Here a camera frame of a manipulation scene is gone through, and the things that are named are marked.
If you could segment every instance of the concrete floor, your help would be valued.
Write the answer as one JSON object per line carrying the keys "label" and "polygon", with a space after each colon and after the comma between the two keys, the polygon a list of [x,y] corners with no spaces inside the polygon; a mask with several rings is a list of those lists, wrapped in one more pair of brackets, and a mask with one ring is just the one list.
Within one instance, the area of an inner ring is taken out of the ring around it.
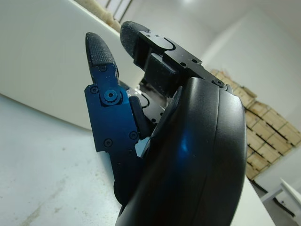
{"label": "concrete floor", "polygon": [[[265,193],[252,185],[259,197],[265,195]],[[292,216],[286,211],[281,209],[273,200],[267,201],[264,204],[265,208],[269,212],[269,215],[273,219],[276,226],[298,226],[298,224],[293,220]]]}

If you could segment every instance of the black rubber pad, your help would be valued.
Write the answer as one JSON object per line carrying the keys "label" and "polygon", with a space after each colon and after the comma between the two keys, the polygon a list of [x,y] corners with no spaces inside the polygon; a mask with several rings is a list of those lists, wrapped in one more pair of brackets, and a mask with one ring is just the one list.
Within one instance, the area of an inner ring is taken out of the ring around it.
{"label": "black rubber pad", "polygon": [[115,63],[109,47],[95,33],[88,32],[86,34],[86,52],[90,67]]}
{"label": "black rubber pad", "polygon": [[148,28],[132,21],[125,21],[120,30],[120,41],[127,53],[134,57],[135,46],[139,37],[140,31],[149,31]]}

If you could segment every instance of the textured fingertip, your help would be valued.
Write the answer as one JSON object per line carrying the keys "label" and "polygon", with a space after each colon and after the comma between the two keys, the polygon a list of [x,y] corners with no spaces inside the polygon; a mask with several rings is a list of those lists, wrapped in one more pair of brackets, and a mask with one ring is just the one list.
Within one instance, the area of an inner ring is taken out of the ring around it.
{"label": "textured fingertip", "polygon": [[114,63],[114,57],[99,35],[88,32],[86,34],[86,53],[90,67]]}
{"label": "textured fingertip", "polygon": [[127,53],[134,57],[135,46],[138,41],[140,31],[149,31],[148,28],[132,21],[125,21],[120,30],[120,41]]}

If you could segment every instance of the stacked cardboard boxes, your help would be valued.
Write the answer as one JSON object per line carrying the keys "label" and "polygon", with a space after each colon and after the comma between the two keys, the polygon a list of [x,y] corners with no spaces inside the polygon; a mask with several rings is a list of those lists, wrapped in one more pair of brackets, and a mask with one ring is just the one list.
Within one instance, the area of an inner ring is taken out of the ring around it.
{"label": "stacked cardboard boxes", "polygon": [[211,71],[218,79],[233,88],[245,107],[247,125],[246,175],[253,180],[299,144],[301,133],[268,105],[256,101],[256,95],[241,87],[223,72]]}

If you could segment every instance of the screw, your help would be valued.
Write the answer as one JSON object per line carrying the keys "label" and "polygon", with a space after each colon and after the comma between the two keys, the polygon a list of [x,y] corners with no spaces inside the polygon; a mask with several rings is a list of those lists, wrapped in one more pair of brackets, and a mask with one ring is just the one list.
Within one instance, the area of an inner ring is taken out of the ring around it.
{"label": "screw", "polygon": [[98,92],[98,88],[96,86],[91,87],[90,92],[93,93],[93,94],[95,94],[95,93]]}
{"label": "screw", "polygon": [[107,70],[107,66],[106,65],[100,66],[99,70],[101,72],[105,72]]}
{"label": "screw", "polygon": [[135,131],[130,132],[130,138],[132,140],[136,140],[138,137],[138,134]]}
{"label": "screw", "polygon": [[112,140],[111,139],[105,139],[104,142],[103,142],[103,145],[105,147],[111,147],[113,144]]}

